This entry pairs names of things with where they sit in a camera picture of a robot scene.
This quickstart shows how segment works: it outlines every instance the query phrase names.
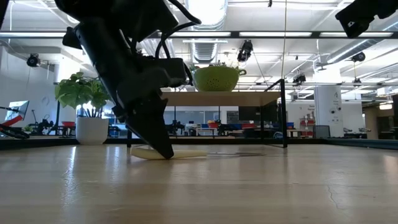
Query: ceiling duct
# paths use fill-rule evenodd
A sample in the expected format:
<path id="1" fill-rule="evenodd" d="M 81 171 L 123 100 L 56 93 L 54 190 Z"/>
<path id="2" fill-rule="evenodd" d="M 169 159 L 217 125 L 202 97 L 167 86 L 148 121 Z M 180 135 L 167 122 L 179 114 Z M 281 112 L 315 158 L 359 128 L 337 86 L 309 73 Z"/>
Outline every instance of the ceiling duct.
<path id="1" fill-rule="evenodd" d="M 383 23 L 373 30 L 382 30 L 386 32 L 397 32 L 398 31 L 398 21 L 397 18 L 390 19 L 389 21 Z M 333 52 L 327 57 L 327 63 L 338 63 L 342 60 L 350 58 L 380 42 L 384 39 L 368 39 L 368 40 L 354 40 L 352 43 L 340 48 L 336 52 Z M 312 63 L 306 63 L 300 68 L 301 71 L 305 71 L 312 67 Z"/>
<path id="2" fill-rule="evenodd" d="M 185 6 L 202 21 L 202 24 L 193 26 L 192 30 L 216 31 L 223 29 L 228 7 L 227 0 L 185 0 Z M 219 44 L 192 43 L 190 45 L 192 58 L 198 63 L 211 63 L 217 56 Z"/>

